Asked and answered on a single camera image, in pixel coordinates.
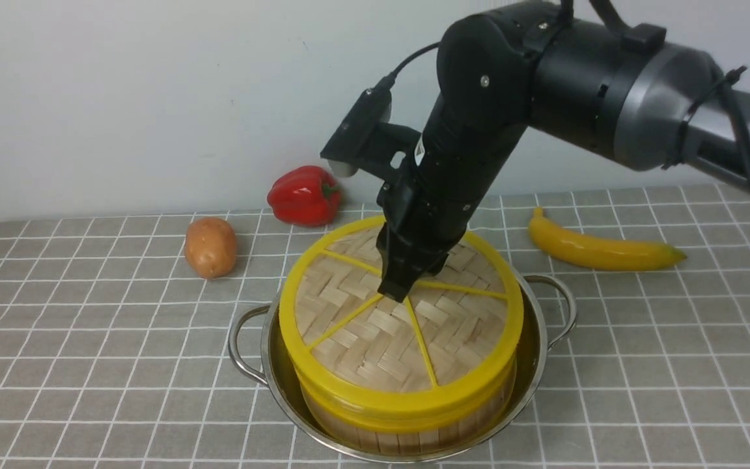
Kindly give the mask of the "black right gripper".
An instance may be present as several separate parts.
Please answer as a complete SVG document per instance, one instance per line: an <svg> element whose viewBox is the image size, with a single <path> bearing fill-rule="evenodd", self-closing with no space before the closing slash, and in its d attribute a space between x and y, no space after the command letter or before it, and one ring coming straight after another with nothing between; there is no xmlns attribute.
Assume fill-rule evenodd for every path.
<svg viewBox="0 0 750 469"><path fill-rule="evenodd" d="M377 237L379 294L401 303L416 282L440 273L529 125L530 101L523 91L440 93L378 196L386 217Z"/></svg>

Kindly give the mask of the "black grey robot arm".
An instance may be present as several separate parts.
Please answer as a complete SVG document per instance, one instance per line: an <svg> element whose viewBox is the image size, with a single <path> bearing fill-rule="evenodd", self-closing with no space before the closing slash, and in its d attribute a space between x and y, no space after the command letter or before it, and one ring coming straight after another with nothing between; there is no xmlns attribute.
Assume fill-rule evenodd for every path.
<svg viewBox="0 0 750 469"><path fill-rule="evenodd" d="M378 197L384 296L403 301L441 270L528 128L634 171L688 164L750 190L750 93L733 89L744 68L630 27L608 1L592 2L601 23L573 5L511 4L444 33L434 109Z"/></svg>

